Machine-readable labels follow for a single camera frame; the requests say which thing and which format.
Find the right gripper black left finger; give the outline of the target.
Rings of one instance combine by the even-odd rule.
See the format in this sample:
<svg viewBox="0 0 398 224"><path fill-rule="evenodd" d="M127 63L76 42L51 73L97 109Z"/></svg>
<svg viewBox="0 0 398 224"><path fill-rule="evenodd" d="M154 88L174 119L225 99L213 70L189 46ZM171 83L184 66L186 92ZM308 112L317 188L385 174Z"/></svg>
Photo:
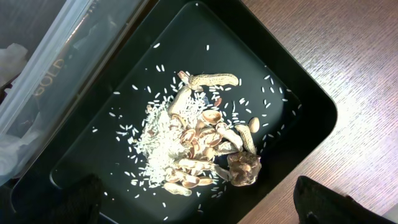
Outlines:
<svg viewBox="0 0 398 224"><path fill-rule="evenodd" d="M39 195L1 223L98 223L102 193L101 179L90 174L63 190Z"/></svg>

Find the white tissue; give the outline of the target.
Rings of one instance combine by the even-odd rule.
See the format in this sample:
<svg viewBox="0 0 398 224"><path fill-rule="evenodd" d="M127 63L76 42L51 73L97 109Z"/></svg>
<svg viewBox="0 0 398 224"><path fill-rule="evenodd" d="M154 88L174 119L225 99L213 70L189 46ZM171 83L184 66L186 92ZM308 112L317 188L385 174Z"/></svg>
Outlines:
<svg viewBox="0 0 398 224"><path fill-rule="evenodd" d="M28 50L24 46L16 43L1 49L1 87L23 71L27 64L27 53Z"/></svg>

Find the gold brown snack wrapper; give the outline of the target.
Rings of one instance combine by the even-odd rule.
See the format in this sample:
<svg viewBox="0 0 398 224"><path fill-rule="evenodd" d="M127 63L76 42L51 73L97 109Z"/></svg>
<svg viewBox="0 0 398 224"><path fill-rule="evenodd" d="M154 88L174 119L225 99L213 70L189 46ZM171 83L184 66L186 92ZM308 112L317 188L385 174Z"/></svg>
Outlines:
<svg viewBox="0 0 398 224"><path fill-rule="evenodd" d="M29 76L26 90L30 95L41 95L53 83L65 65L64 56L70 46L89 34L98 3L67 1L64 4L22 72Z"/></svg>

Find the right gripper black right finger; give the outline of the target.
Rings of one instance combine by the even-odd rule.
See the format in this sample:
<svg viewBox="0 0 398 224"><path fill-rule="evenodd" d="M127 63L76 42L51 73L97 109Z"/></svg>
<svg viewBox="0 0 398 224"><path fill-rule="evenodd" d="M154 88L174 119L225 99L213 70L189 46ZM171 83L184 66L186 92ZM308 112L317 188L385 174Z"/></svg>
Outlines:
<svg viewBox="0 0 398 224"><path fill-rule="evenodd" d="M393 224L364 208L350 196L343 196L301 175L294 188L294 205L300 224Z"/></svg>

